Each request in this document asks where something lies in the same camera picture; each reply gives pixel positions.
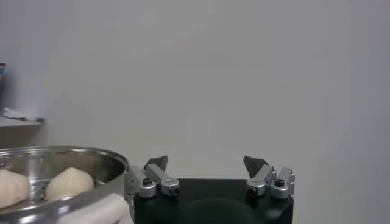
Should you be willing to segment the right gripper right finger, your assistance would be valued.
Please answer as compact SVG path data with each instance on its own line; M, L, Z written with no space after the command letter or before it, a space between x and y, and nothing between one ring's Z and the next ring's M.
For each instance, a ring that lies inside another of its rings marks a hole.
M295 173L289 167L282 167L280 172L264 159L244 156L243 163L249 174L246 180L246 195L259 198L270 194L272 198L284 200L294 196Z

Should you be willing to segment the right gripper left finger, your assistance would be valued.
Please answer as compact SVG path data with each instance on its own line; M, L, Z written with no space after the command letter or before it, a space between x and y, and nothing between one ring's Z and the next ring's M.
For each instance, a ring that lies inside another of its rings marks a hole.
M160 193L178 198L180 195L179 180L169 176L165 170L168 164L168 156L151 158L143 167L129 166L125 182L125 194L127 196L138 195L141 198L153 198Z

